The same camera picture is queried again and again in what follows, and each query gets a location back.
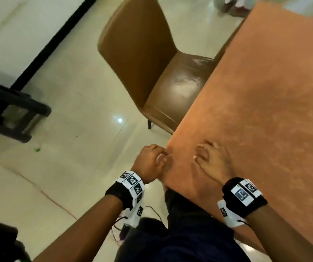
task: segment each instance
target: chair seat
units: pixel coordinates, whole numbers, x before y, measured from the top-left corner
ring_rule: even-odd
[[[211,58],[177,52],[152,89],[142,114],[172,134],[214,69]]]

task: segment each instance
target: wristband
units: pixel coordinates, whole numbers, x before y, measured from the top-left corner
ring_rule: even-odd
[[[123,210],[130,210],[139,203],[144,194],[144,183],[133,171],[124,172],[106,191],[106,195],[114,195],[123,202]]]
[[[226,207],[243,218],[268,203],[249,179],[241,177],[227,181],[222,192]]]

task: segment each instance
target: hand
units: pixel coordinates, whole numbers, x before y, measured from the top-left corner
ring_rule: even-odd
[[[198,144],[197,148],[198,152],[194,160],[209,178],[224,185],[229,179],[235,177],[226,148],[210,140]]]
[[[142,178],[143,183],[149,184],[163,173],[167,155],[166,150],[159,145],[144,146],[137,156],[131,171],[136,172]]]

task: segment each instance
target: black stool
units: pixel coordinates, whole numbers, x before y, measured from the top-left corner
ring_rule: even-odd
[[[15,105],[27,109],[27,114],[19,121],[18,125],[14,128],[8,128],[0,121],[0,134],[19,140],[23,143],[30,141],[31,135],[23,133],[24,129],[28,126],[29,122],[37,115],[48,117],[51,114],[51,108],[48,105],[42,104],[33,100],[30,95],[15,91],[3,86],[0,86],[0,100],[5,101],[7,104]]]

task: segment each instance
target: chair backrest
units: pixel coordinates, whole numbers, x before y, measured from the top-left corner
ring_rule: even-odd
[[[105,26],[98,50],[139,109],[177,52],[157,0],[125,0]]]

